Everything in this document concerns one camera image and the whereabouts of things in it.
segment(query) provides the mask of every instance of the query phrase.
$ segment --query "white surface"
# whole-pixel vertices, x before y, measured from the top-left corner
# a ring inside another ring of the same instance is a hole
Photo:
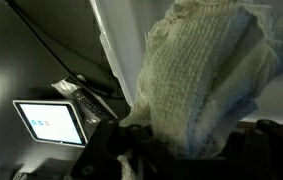
[[[101,42],[130,105],[136,98],[146,35],[173,0],[90,0],[101,29]],[[283,0],[266,0],[283,13]],[[283,123],[283,76],[274,79],[257,99],[259,110],[245,121],[268,118]]]
[[[38,138],[81,144],[66,106],[20,105]]]

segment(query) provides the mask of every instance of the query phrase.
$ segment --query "tablet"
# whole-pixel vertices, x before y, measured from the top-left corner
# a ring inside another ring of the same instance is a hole
[[[71,101],[14,100],[13,104],[35,141],[76,147],[87,144]]]

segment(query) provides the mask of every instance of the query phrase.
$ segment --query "wire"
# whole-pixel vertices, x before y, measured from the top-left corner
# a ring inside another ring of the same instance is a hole
[[[21,19],[24,25],[33,33],[36,39],[40,42],[43,48],[56,60],[59,64],[69,73],[70,77],[73,78],[76,83],[81,86],[83,89],[87,91],[91,91],[101,97],[108,99],[125,99],[124,97],[112,97],[109,90],[105,90],[108,88],[104,88],[98,85],[95,85],[94,88],[86,86],[63,62],[62,60],[52,51],[52,49],[43,41],[43,39],[39,36],[39,34],[33,29],[33,27],[27,22],[27,20],[23,17],[20,8],[13,2],[8,1],[7,4],[11,7],[13,12]]]

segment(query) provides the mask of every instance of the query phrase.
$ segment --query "cloth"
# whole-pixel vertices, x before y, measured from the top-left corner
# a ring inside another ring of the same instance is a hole
[[[282,73],[283,15],[270,6],[176,0],[149,32],[137,99],[121,125],[151,124],[178,158],[211,157]]]

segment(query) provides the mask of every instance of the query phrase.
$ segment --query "knitted fabric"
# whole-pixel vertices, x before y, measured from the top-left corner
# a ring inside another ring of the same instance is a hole
[[[269,6],[176,0],[149,33],[137,99],[121,125],[151,124],[177,157],[211,157],[282,73],[283,16]]]

